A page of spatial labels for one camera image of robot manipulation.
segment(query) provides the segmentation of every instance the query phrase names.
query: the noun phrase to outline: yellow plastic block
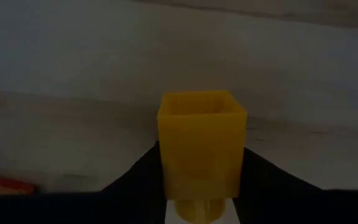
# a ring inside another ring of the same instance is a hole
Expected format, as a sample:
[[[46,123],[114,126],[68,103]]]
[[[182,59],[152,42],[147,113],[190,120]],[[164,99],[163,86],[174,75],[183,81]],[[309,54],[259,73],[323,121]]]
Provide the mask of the yellow plastic block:
[[[202,212],[185,214],[185,205],[209,207],[212,199],[239,195],[246,121],[228,91],[164,94],[158,131],[165,194],[182,217]]]

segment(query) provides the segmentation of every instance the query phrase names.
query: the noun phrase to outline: white wall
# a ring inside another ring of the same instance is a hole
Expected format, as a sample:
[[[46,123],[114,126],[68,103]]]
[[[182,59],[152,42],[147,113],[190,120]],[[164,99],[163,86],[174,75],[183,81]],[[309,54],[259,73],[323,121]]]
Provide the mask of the white wall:
[[[0,1],[0,90],[157,107],[228,89],[251,115],[358,127],[358,30],[119,1]]]

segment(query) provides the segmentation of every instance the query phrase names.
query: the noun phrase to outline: yellow container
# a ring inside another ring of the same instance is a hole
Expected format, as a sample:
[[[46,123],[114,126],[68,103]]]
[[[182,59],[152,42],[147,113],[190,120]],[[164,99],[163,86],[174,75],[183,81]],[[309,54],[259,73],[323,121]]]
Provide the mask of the yellow container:
[[[238,196],[246,121],[228,91],[164,94],[158,131],[167,198],[208,207],[199,202]]]

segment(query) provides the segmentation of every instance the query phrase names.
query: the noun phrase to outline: yellow cube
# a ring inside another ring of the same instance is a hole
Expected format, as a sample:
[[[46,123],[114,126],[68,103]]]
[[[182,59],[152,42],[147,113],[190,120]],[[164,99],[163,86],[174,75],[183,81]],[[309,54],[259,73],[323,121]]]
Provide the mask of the yellow cube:
[[[158,112],[165,195],[239,195],[247,111],[228,91],[166,93]]]

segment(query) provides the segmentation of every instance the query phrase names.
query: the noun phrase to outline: red object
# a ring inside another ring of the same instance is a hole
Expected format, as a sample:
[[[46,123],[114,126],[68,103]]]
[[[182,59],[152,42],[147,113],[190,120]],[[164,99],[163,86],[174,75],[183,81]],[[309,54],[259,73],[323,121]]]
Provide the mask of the red object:
[[[0,178],[0,195],[18,195],[27,194],[31,195],[35,191],[34,184]]]

